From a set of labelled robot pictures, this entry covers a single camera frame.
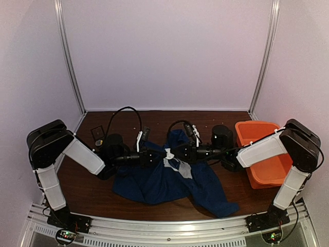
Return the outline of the navy white clothing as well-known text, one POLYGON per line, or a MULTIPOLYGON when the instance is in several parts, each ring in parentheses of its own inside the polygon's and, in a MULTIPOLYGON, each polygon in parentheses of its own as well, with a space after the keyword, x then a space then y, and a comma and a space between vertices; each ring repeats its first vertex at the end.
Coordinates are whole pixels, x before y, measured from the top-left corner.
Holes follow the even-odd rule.
POLYGON ((189 164, 178 158, 163 158, 155 166, 120 167, 112 191, 140 203, 156 205, 186 197, 218 218, 239 211, 229 202, 221 182, 207 162, 189 164))

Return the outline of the black brooch display box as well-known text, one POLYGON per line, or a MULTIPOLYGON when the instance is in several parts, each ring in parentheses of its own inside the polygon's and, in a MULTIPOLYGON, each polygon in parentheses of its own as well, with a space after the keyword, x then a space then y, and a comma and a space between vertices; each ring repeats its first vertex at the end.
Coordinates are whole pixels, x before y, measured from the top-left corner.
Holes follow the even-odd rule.
POLYGON ((99 139, 104 141, 105 132, 102 126, 97 126, 95 128, 92 128, 90 131, 94 141, 97 141, 99 139))

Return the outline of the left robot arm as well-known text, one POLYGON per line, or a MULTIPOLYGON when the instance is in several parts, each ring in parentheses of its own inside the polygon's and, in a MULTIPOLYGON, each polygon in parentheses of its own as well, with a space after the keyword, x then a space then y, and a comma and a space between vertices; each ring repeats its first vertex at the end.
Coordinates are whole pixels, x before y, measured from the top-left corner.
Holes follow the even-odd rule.
POLYGON ((96 177, 107 180, 119 166, 149 167, 167 156, 165 151, 137 146, 135 152, 125 149, 120 135, 106 142, 105 151, 97 153, 67 129, 65 123, 54 120, 27 135, 28 158, 39 189, 47 199, 50 214, 62 228, 70 228, 74 217, 62 193, 55 169, 61 155, 71 158, 96 177))

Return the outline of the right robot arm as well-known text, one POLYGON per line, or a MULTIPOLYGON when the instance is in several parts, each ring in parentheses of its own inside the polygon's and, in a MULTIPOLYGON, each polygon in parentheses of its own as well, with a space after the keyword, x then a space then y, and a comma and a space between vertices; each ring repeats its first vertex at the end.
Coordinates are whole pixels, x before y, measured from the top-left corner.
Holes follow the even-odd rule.
POLYGON ((283 127, 242 147, 234 146, 233 133, 225 125, 212 128, 211 143, 207 145, 201 143, 196 126, 185 122, 184 127, 193 141, 166 148, 167 159, 178 158, 190 164, 218 160, 227 170, 236 171, 250 168, 275 156, 290 156, 292 167, 267 212, 246 219, 250 226, 256 228, 260 228, 262 224, 274 227, 283 223, 287 208, 324 162, 319 137, 295 119, 290 119, 283 127))

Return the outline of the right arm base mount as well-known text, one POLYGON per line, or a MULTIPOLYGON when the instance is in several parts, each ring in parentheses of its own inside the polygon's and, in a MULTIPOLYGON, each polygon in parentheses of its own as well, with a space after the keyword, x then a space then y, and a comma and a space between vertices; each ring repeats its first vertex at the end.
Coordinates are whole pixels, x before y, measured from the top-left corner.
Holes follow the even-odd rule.
POLYGON ((280 216, 277 213, 269 212, 252 214, 245 220, 250 233, 276 228, 290 222, 290 218, 286 214, 280 216))

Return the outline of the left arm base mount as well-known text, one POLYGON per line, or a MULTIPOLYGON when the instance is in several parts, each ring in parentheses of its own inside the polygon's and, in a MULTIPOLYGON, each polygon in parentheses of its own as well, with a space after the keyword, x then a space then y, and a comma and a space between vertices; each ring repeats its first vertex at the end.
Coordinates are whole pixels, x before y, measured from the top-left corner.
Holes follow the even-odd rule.
POLYGON ((58 219, 55 215, 51 214, 47 223, 52 226, 56 226, 58 228, 62 228, 65 230, 69 230, 75 233, 89 233, 89 229, 91 227, 92 219, 91 217, 81 216, 70 214, 67 220, 58 219))

